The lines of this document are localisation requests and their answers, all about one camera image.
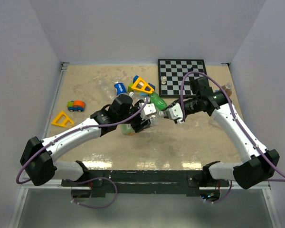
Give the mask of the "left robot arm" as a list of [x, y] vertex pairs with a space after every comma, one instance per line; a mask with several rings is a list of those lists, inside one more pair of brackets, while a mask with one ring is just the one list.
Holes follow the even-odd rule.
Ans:
[[77, 186], [85, 186], [89, 181], [86, 166], [80, 161], [65, 162], [59, 158], [89, 140], [114, 131], [120, 124], [130, 124], [136, 132], [140, 132], [149, 127], [150, 118], [155, 114], [155, 105], [148, 98], [134, 104], [129, 95], [123, 94], [75, 127], [42, 140], [32, 137], [20, 159], [21, 169], [16, 182], [25, 183], [20, 180], [22, 172], [25, 172], [35, 186], [52, 179], [68, 180]]

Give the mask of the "amber tea bottle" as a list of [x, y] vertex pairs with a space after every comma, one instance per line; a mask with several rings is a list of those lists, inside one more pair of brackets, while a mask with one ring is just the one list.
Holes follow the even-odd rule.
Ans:
[[232, 83], [226, 83], [225, 85], [222, 86], [222, 89], [226, 92], [228, 97], [232, 95]]

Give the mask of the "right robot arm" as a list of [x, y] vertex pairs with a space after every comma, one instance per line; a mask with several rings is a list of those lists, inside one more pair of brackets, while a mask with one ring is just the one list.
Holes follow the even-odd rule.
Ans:
[[203, 167], [202, 181], [212, 187], [219, 180], [236, 181], [243, 189], [249, 189], [271, 178], [275, 172], [280, 155], [269, 150], [248, 129], [230, 100], [221, 91], [213, 92], [205, 77], [190, 79], [194, 96], [184, 102], [175, 100], [160, 111], [160, 116], [183, 122], [189, 114], [206, 112], [225, 131], [239, 153], [241, 163], [214, 161]]

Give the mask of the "white green tea bottle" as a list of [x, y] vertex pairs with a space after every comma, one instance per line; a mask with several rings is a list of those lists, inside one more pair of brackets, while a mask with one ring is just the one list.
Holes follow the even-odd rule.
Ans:
[[142, 121], [140, 124], [136, 125], [135, 128], [129, 124], [121, 124], [120, 129], [124, 135], [134, 135], [139, 132], [148, 131], [151, 128], [159, 125], [159, 116], [153, 114], [148, 120]]

